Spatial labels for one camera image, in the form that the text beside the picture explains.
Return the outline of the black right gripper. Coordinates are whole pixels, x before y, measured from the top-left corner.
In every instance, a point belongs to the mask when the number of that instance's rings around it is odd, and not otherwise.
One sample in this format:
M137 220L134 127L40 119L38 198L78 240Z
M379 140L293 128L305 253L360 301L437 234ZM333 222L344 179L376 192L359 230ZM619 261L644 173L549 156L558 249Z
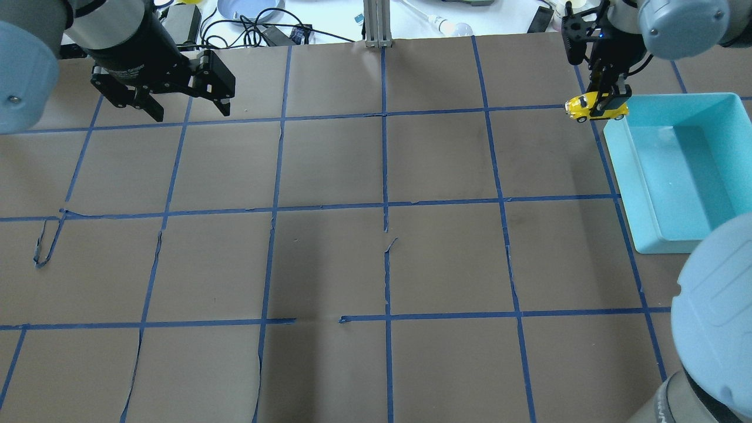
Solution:
M631 67L647 56L637 2L599 2L580 12L565 2L561 35L569 64L588 62L590 91L596 93L591 115L607 110L628 115L632 89L626 80Z

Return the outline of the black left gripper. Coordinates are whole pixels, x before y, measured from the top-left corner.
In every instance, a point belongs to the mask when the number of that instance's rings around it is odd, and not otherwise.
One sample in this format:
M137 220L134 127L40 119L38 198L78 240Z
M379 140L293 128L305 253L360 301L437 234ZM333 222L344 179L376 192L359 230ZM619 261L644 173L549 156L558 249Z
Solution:
M116 108L163 122L155 94L207 99L231 115L236 76L213 50L183 56L153 9L83 9L82 49L94 59L91 84Z

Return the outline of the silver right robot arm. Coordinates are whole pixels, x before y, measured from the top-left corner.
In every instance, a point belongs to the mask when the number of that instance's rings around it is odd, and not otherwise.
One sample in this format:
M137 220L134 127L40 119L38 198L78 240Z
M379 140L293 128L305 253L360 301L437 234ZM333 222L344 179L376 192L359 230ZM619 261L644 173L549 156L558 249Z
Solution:
M749 1L564 3L562 41L586 62L572 120L605 121L629 231L642 254L688 254L670 307L681 368L631 422L749 422L750 119L735 93L637 95L653 58L750 46Z

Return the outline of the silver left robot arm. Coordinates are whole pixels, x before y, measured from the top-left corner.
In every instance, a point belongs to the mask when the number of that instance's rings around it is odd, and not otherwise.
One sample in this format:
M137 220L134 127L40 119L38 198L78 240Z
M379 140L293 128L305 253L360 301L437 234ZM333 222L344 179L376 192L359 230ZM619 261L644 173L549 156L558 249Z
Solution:
M40 121L59 79L64 36L93 59L90 82L113 107L162 122L156 95L181 93L231 113L236 77L213 51L183 55L151 1L3 1L1 32L2 134Z

